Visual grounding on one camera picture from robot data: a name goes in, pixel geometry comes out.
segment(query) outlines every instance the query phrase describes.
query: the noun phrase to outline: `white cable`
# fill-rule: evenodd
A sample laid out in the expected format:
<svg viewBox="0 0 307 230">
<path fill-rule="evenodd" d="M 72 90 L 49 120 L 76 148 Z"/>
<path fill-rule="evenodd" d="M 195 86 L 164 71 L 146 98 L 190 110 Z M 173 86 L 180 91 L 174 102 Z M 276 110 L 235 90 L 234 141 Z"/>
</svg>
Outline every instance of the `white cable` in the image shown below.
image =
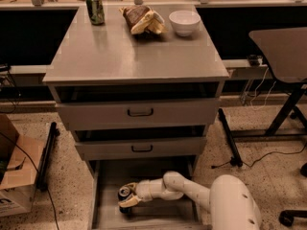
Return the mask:
<svg viewBox="0 0 307 230">
<path fill-rule="evenodd" d="M 267 70 L 266 70 L 266 72 L 265 72 L 265 74 L 264 74 L 264 76 L 263 76 L 261 82 L 260 82 L 260 83 L 258 84 L 258 86 L 255 88 L 254 98 L 252 98 L 252 99 L 250 100 L 250 106 L 252 107 L 253 110 L 256 110 L 256 111 L 257 111 L 257 110 L 260 110 L 261 108 L 263 108 L 264 106 L 266 106 L 266 104 L 267 104 L 267 98 L 269 97 L 269 95 L 270 95 L 272 89 L 275 87 L 276 81 L 272 84 L 272 87 L 270 88 L 270 90 L 269 90 L 269 92 L 268 92 L 268 94 L 267 94 L 267 96 L 266 96 L 266 98 L 265 98 L 265 102 L 264 102 L 263 105 L 261 105 L 261 106 L 259 106 L 259 107 L 257 107 L 257 108 L 254 107 L 254 106 L 252 105 L 252 102 L 257 98 L 257 90 L 258 90 L 258 88 L 262 85 L 262 83 L 264 82 L 264 80 L 265 80 L 265 78 L 266 78 L 266 76 L 267 76 L 268 71 L 269 71 L 269 68 L 267 68 Z"/>
</svg>

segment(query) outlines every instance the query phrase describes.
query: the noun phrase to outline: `floor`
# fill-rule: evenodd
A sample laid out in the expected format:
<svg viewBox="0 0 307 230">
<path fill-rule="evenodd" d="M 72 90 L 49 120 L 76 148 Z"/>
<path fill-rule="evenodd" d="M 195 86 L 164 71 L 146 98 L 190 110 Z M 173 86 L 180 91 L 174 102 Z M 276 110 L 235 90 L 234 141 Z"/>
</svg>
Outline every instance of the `floor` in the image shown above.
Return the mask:
<svg viewBox="0 0 307 230">
<path fill-rule="evenodd" d="M 258 108 L 259 106 L 241 106 L 232 100 L 222 101 L 224 113 L 232 129 L 267 127 L 279 110 L 280 103 L 267 103 L 262 108 Z M 307 104 L 301 104 L 299 107 L 307 116 Z M 93 180 L 74 148 L 71 134 L 63 127 L 58 114 L 52 108 L 26 105 L 8 116 L 20 133 L 40 140 L 46 139 L 51 122 L 57 122 L 60 136 L 52 151 L 48 186 L 56 207 L 59 229 L 87 229 Z M 283 126 L 299 125 L 298 121 L 289 119 Z M 266 141 L 258 139 L 240 141 L 237 146 L 244 162 L 252 164 L 256 159 L 274 150 L 300 151 L 306 142 L 307 137 Z M 307 162 L 307 149 L 292 155 L 268 155 L 252 168 L 247 165 L 238 168 L 226 164 L 211 169 L 212 165 L 228 162 L 231 156 L 223 126 L 217 117 L 209 129 L 207 144 L 197 163 L 194 180 L 210 187 L 213 180 L 221 174 L 239 177 L 247 184 L 260 207 L 263 218 L 261 230 L 289 229 L 278 222 L 278 215 L 285 209 L 307 209 L 307 181 L 299 173 L 301 166 Z M 210 225 L 210 215 L 204 211 L 201 211 L 201 215 L 203 224 Z M 48 194 L 37 191 L 32 212 L 0 218 L 0 229 L 57 229 Z M 290 229 L 307 229 L 307 219 L 296 218 L 294 226 Z"/>
</svg>

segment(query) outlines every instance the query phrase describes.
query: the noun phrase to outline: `brown box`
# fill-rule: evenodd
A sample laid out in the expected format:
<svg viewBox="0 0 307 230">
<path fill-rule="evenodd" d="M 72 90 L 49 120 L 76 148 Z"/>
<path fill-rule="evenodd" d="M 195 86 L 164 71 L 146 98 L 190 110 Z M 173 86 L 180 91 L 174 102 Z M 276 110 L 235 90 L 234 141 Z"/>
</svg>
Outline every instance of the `brown box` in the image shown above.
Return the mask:
<svg viewBox="0 0 307 230">
<path fill-rule="evenodd" d="M 6 115 L 0 115 L 0 160 L 9 160 L 7 170 L 0 181 L 0 217 L 30 212 L 35 196 L 37 172 L 26 151 L 39 167 L 44 143 L 20 135 Z M 15 168 L 23 163 L 20 170 Z"/>
</svg>

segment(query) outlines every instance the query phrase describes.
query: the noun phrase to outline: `drawer handle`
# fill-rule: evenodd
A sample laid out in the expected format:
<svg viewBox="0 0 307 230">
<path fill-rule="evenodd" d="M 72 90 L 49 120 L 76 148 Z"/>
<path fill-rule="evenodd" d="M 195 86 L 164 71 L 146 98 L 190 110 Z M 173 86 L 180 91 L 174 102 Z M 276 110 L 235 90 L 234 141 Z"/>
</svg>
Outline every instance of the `drawer handle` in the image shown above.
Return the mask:
<svg viewBox="0 0 307 230">
<path fill-rule="evenodd" d="M 150 152 L 153 150 L 153 148 L 154 148 L 153 145 L 150 145 L 149 147 L 143 149 L 137 149 L 135 146 L 131 146 L 131 150 L 133 152 Z"/>
<path fill-rule="evenodd" d="M 154 115 L 154 109 L 151 108 L 148 112 L 132 112 L 128 109 L 127 114 L 130 117 L 147 117 Z"/>
</svg>

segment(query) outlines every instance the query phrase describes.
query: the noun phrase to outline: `green can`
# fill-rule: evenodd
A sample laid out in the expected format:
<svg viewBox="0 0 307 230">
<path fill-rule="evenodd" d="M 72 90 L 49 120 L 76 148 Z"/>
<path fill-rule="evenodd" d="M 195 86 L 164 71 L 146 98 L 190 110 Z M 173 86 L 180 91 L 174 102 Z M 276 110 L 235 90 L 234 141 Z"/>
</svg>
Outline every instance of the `green can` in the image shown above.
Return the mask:
<svg viewBox="0 0 307 230">
<path fill-rule="evenodd" d="M 88 16 L 93 25 L 105 23 L 105 13 L 102 0 L 85 0 Z"/>
</svg>

